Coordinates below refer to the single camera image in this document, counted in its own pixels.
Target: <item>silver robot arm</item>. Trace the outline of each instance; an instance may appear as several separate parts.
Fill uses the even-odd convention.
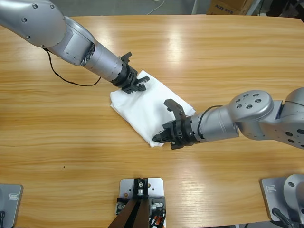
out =
[[[175,101],[169,99],[164,104],[176,120],[164,124],[153,140],[171,142],[172,149],[238,137],[238,130],[252,140],[272,139],[304,149],[304,88],[290,93],[284,104],[265,91],[248,91],[228,105],[190,117]]]
[[[48,0],[0,0],[0,25],[128,94],[146,89],[144,83],[149,78],[137,79],[137,71],[128,64],[131,53],[117,57]]]

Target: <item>screw hole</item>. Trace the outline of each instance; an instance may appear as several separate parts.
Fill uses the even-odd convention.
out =
[[[290,137],[293,136],[293,134],[291,132],[285,132],[285,134],[290,136]]]

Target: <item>metal mounting plate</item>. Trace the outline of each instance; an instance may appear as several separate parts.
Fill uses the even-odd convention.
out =
[[[271,212],[273,208],[278,208],[282,214],[288,216],[287,205],[284,199],[284,183],[286,177],[262,179],[262,193],[265,203],[267,203],[267,213],[271,220],[280,221],[279,218]]]
[[[0,210],[5,212],[3,227],[13,227],[17,220],[23,187],[21,185],[0,184]]]
[[[149,197],[164,196],[162,178],[149,178],[148,180],[150,184],[150,188],[148,190]],[[120,186],[119,186],[119,197],[131,199],[133,188],[134,188],[134,179],[122,179],[120,181]]]

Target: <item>wooden table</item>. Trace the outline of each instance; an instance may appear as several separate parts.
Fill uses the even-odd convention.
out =
[[[249,16],[75,18],[198,112],[251,89],[284,100],[304,84],[299,19]],[[0,28],[0,183],[24,186],[17,227],[104,228],[123,178],[162,177],[169,228],[269,220],[259,180],[304,173],[304,151],[243,136],[170,150],[111,107],[116,88],[61,81],[46,53]],[[66,79],[97,77],[53,57]]]

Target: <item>white towel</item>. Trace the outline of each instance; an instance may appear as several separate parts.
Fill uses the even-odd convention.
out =
[[[151,146],[163,146],[152,140],[153,136],[163,130],[162,125],[174,120],[173,112],[169,112],[163,104],[167,99],[173,99],[179,103],[186,115],[195,114],[195,110],[183,99],[173,93],[163,83],[145,71],[138,78],[148,76],[150,81],[145,84],[144,92],[127,94],[122,90],[112,92],[111,107]]]

